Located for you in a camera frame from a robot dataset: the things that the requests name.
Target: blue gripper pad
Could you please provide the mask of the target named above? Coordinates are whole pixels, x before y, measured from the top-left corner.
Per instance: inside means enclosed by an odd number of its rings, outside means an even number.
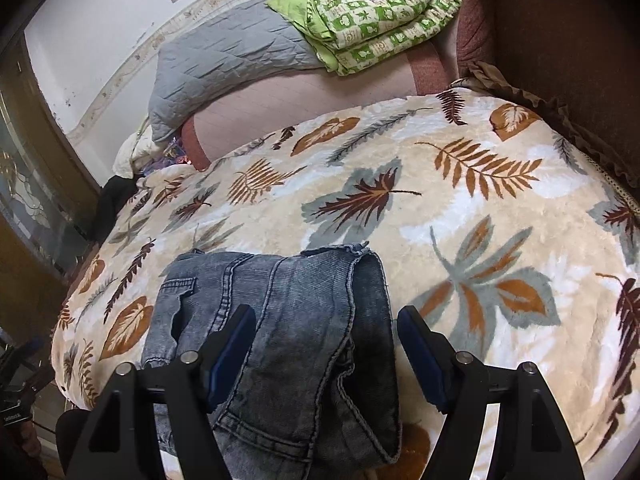
[[[250,350],[255,337],[255,312],[249,308],[236,329],[229,336],[225,348],[220,353],[209,378],[209,409],[225,402],[236,382],[244,358]]]
[[[28,358],[35,354],[44,346],[44,340],[40,336],[29,339],[20,347],[20,351],[24,352],[23,357]]]
[[[445,413],[448,400],[442,370],[415,323],[410,310],[404,307],[398,313],[398,337],[418,379],[424,398],[435,405],[440,412]]]

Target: denim jeans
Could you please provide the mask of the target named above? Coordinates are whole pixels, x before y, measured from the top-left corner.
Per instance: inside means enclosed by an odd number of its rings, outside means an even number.
[[[158,293],[142,365],[197,350],[239,304],[258,318],[226,404],[210,416],[241,480],[347,477],[400,447],[391,312],[382,263],[361,244],[299,256],[188,253]],[[175,453],[165,406],[161,449]]]

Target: white wall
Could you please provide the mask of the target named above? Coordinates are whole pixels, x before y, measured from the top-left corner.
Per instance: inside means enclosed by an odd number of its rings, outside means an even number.
[[[77,136],[104,86],[143,42],[196,0],[47,0],[25,30],[38,84],[62,131],[99,184],[146,115],[157,58]]]
[[[54,117],[71,131],[121,63],[195,0],[47,0],[25,35]]]

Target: bed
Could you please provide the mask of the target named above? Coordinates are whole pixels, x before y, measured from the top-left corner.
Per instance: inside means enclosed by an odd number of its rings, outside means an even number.
[[[80,408],[119,363],[140,362],[178,254],[368,240],[394,315],[414,304],[456,349],[538,364],[588,479],[638,434],[638,204],[528,108],[467,88],[396,98],[291,124],[205,171],[171,166],[138,187],[54,332],[56,381]],[[396,357],[402,453],[362,478],[417,480],[442,427],[399,346]],[[489,410],[473,478],[486,475],[496,423]],[[180,479],[175,457],[163,461]]]

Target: metal screw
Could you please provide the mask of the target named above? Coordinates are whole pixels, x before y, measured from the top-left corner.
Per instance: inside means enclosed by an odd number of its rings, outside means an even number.
[[[198,360],[198,353],[195,350],[187,350],[180,356],[180,361],[186,365],[190,365]]]
[[[532,363],[531,361],[526,361],[522,363],[522,369],[530,375],[533,375],[535,373],[537,373],[538,371],[538,367],[536,366],[535,363]]]
[[[474,360],[474,357],[464,350],[460,352],[456,352],[456,361],[458,361],[461,365],[468,365],[471,361]]]
[[[131,363],[120,363],[116,367],[116,373],[118,375],[127,375],[132,370],[133,370],[133,365]]]

